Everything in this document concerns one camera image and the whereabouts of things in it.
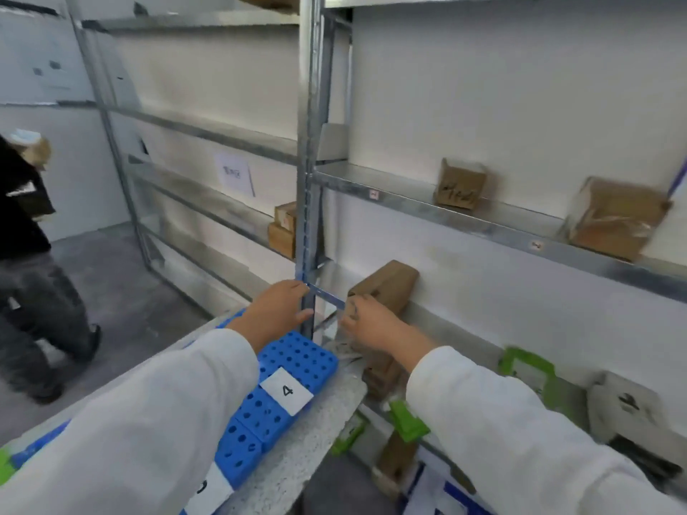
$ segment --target person's arm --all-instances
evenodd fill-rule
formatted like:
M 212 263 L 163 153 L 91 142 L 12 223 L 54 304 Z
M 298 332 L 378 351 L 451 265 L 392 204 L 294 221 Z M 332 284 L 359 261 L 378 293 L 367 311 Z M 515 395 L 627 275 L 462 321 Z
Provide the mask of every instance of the person's arm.
M 203 482 L 229 418 L 258 383 L 255 354 L 312 315 L 308 288 L 273 285 L 227 329 L 156 356 L 95 398 L 0 488 L 4 515 L 175 515 Z
M 437 347 L 371 296 L 347 312 L 344 329 L 411 373 L 408 403 L 499 515 L 685 514 L 523 382 Z
M 15 191 L 38 176 L 36 168 L 0 136 L 0 195 Z

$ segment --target concrete floor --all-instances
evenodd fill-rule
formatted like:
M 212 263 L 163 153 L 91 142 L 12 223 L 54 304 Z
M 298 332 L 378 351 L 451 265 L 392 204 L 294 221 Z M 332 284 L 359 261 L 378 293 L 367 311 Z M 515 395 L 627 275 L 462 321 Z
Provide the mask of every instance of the concrete floor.
M 66 382 L 64 395 L 53 404 L 41 407 L 0 382 L 0 446 L 208 320 L 145 269 L 130 224 L 59 240 L 52 255 L 81 294 L 90 321 L 102 327 L 102 344 L 80 373 L 57 349 L 47 347 L 48 359 Z
M 62 398 L 40 407 L 0 382 L 0 446 L 157 354 L 208 318 L 146 271 L 133 228 L 123 224 L 53 243 L 52 255 L 72 278 L 92 323 L 102 327 L 95 360 L 81 372 L 57 349 L 41 344 L 59 369 Z M 304 492 L 306 515 L 393 515 L 394 504 L 370 470 L 347 455 L 328 456 Z

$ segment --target person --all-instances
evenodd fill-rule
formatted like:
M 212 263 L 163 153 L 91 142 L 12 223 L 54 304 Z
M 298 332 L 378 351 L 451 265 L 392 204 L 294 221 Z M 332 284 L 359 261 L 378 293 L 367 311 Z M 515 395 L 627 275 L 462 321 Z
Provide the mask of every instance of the person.
M 256 354 L 313 314 L 299 310 L 308 291 L 298 281 L 272 285 L 225 329 L 152 358 L 90 401 L 0 488 L 0 511 L 179 513 L 258 383 Z M 631 461 L 548 411 L 525 384 L 437 347 L 371 296 L 351 300 L 341 327 L 410 372 L 410 405 L 498 515 L 685 515 Z
M 88 363 L 100 341 L 69 278 L 50 256 L 39 225 L 8 193 L 39 173 L 0 136 L 0 377 L 39 404 L 55 401 L 63 385 L 36 339 L 45 338 Z

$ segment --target gray pants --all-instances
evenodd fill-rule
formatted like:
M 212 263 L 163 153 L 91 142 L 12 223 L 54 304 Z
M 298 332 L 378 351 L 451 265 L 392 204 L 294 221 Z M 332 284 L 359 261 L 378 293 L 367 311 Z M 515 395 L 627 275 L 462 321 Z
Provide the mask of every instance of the gray pants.
M 93 356 L 84 304 L 50 254 L 0 260 L 0 376 L 13 389 L 40 395 L 55 386 L 40 338 L 74 360 Z

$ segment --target gray countertop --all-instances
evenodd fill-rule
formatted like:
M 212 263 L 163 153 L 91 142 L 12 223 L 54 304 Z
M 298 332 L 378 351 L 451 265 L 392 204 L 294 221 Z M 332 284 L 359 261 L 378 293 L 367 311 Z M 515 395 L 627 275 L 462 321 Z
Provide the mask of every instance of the gray countertop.
M 184 348 L 201 334 L 214 329 L 234 312 L 218 317 L 194 330 L 166 351 Z M 10 453 L 26 448 L 42 435 L 73 418 L 93 398 L 127 379 L 122 374 L 81 401 L 65 408 L 44 423 L 32 428 L 5 446 Z M 283 515 L 296 502 L 305 484 L 322 463 L 331 445 L 361 403 L 367 387 L 360 379 L 360 369 L 341 362 L 339 370 L 301 413 L 296 423 L 267 453 L 248 480 L 217 511 L 218 514 Z

